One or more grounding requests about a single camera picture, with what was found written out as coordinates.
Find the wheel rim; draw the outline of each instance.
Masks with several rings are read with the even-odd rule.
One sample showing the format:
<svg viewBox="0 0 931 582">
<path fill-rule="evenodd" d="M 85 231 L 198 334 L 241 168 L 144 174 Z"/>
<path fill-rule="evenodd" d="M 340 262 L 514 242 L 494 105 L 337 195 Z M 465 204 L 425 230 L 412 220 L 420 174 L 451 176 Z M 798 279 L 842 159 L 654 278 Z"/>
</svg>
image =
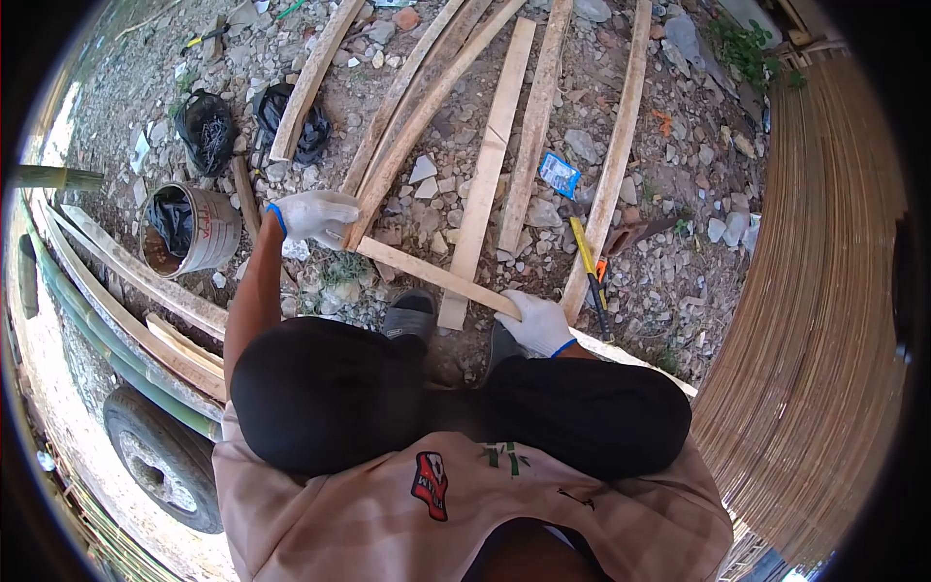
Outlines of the wheel rim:
<svg viewBox="0 0 931 582">
<path fill-rule="evenodd" d="M 119 442 L 129 474 L 140 487 L 182 511 L 197 511 L 197 502 L 184 481 L 155 451 L 126 430 L 120 432 Z"/>
</svg>

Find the blue package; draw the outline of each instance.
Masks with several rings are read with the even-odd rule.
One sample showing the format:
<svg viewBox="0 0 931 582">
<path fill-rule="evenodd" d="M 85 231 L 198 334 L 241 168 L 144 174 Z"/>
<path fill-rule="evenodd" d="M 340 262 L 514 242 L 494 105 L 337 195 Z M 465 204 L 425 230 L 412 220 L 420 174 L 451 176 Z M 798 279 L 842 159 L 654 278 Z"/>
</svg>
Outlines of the blue package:
<svg viewBox="0 0 931 582">
<path fill-rule="evenodd" d="M 549 152 L 543 156 L 543 163 L 540 164 L 540 178 L 570 200 L 575 200 L 575 183 L 581 177 L 582 172 Z"/>
</svg>

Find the beige shirt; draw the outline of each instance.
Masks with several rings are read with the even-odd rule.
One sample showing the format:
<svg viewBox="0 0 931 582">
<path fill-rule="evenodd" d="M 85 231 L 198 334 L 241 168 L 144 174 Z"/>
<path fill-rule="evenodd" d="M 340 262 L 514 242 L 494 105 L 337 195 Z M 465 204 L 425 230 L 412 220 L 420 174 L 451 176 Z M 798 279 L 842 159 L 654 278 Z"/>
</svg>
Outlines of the beige shirt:
<svg viewBox="0 0 931 582">
<path fill-rule="evenodd" d="M 711 580 L 733 529 L 692 438 L 672 466 L 613 483 L 519 443 L 426 435 L 296 483 L 243 440 L 233 403 L 213 450 L 220 512 L 242 580 L 460 580 L 499 525 L 575 529 L 614 580 Z"/>
</svg>

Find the blue glove cuff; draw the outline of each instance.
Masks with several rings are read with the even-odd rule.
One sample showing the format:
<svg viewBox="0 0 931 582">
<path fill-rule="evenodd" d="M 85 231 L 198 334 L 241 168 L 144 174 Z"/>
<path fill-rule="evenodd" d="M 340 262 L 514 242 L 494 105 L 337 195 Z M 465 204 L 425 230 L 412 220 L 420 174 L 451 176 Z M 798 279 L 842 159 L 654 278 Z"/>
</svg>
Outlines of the blue glove cuff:
<svg viewBox="0 0 931 582">
<path fill-rule="evenodd" d="M 288 237 L 288 227 L 285 226 L 285 219 L 281 218 L 281 209 L 274 202 L 268 204 L 268 209 L 265 210 L 266 213 L 274 212 L 278 217 L 278 224 L 281 224 L 281 232 L 285 234 L 285 238 Z"/>
<path fill-rule="evenodd" d="M 558 350 L 556 350 L 555 352 L 553 352 L 553 355 L 550 356 L 550 357 L 551 357 L 551 358 L 555 358 L 556 356 L 558 356 L 559 354 L 561 354 L 562 351 L 565 350 L 565 349 L 566 349 L 567 347 L 569 347 L 570 345 L 572 345 L 572 344 L 578 344 L 578 343 L 579 343 L 579 341 L 578 341 L 577 339 L 573 338 L 573 339 L 569 340 L 568 342 L 566 342 L 565 344 L 563 344 L 562 347 L 561 347 L 560 349 L 558 349 Z"/>
</svg>

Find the foot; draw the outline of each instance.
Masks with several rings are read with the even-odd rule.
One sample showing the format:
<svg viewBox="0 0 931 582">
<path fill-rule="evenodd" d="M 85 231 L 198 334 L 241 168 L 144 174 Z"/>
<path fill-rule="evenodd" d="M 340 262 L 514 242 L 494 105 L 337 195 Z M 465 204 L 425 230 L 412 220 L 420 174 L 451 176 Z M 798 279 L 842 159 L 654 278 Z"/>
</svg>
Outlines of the foot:
<svg viewBox="0 0 931 582">
<path fill-rule="evenodd" d="M 385 313 L 382 333 L 390 340 L 415 335 L 424 342 L 437 330 L 437 302 L 423 289 L 410 289 L 399 295 Z"/>
<path fill-rule="evenodd" d="M 520 356 L 526 359 L 527 352 L 520 347 L 520 344 L 505 329 L 505 326 L 496 320 L 492 326 L 492 339 L 488 342 L 488 355 L 486 357 L 488 365 L 485 367 L 485 379 L 488 379 L 489 374 L 498 364 L 511 356 Z"/>
</svg>

